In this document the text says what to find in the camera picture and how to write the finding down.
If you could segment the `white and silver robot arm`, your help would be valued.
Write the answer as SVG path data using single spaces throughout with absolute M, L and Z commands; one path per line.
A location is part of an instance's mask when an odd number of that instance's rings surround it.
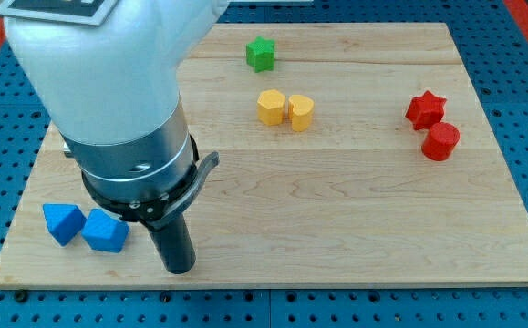
M 193 163 L 178 65 L 226 0 L 5 1 L 5 34 L 88 184 L 157 199 Z

